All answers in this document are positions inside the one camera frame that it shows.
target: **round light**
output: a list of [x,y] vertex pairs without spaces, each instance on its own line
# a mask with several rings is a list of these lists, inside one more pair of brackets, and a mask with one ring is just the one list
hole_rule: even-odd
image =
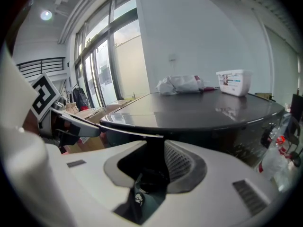
[[43,12],[41,13],[41,15],[40,15],[40,18],[41,18],[42,20],[50,20],[50,19],[52,18],[52,13],[51,13],[51,11],[48,11],[48,10],[43,11]]

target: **black bag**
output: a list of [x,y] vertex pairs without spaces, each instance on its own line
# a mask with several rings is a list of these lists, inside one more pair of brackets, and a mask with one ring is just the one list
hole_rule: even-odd
[[81,111],[81,107],[88,106],[89,100],[87,99],[82,88],[77,87],[72,91],[72,95],[74,98],[74,102],[77,105],[79,111]]

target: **container lid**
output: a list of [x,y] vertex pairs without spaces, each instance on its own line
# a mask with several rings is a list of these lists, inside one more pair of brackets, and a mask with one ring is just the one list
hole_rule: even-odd
[[252,74],[250,70],[225,70],[225,71],[218,71],[216,75],[223,75],[223,74]]

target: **black vent slot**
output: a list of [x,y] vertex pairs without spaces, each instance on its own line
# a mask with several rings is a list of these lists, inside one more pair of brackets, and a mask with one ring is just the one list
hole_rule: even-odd
[[253,216],[266,208],[267,204],[257,195],[245,180],[234,182],[233,186]]

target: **window frame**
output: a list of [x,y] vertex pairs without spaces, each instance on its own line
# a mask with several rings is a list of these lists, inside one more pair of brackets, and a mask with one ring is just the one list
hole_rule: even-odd
[[[114,33],[119,30],[120,28],[128,25],[131,22],[134,22],[135,20],[138,19],[138,13],[137,13],[137,8],[134,8],[123,15],[119,16],[114,20],[114,11],[115,11],[115,2],[116,0],[106,0],[101,6],[96,9],[96,11],[93,12],[93,14],[84,22],[84,25],[81,27],[79,32],[76,34],[76,40],[75,40],[75,69],[77,71],[78,67],[80,64],[82,64],[82,70],[83,70],[83,76],[84,76],[84,82],[86,85],[86,91],[88,94],[89,98],[89,103],[90,105],[94,106],[90,91],[89,91],[89,86],[88,86],[88,80],[87,80],[87,75],[86,75],[86,65],[85,65],[85,60],[84,58],[87,58],[91,53],[93,54],[93,65],[92,68],[94,71],[92,73],[95,74],[95,79],[97,82],[97,90],[96,93],[98,93],[100,99],[101,99],[101,105],[105,107],[105,100],[102,95],[102,90],[101,86],[99,83],[98,73],[97,70],[97,62],[96,62],[96,55],[95,55],[95,49],[100,46],[103,42],[107,40],[107,46],[108,46],[108,58],[109,58],[109,66],[110,66],[110,71],[111,71],[111,76],[112,76],[112,81],[113,81],[113,86],[115,89],[115,94],[117,100],[123,100],[123,97],[121,96],[120,93],[120,87],[118,83],[118,77],[117,77],[117,72],[116,72],[116,62],[115,62],[115,43],[114,43]],[[87,24],[88,21],[91,20],[93,16],[95,16],[102,8],[104,8],[107,4],[109,3],[109,14],[108,14],[108,25],[102,29],[97,35],[95,35],[90,43],[86,46],[83,47],[85,44],[85,36],[86,36],[86,29],[87,29]],[[79,45],[78,45],[78,36],[82,36],[81,41],[82,41],[82,51],[78,56],[79,53]]]

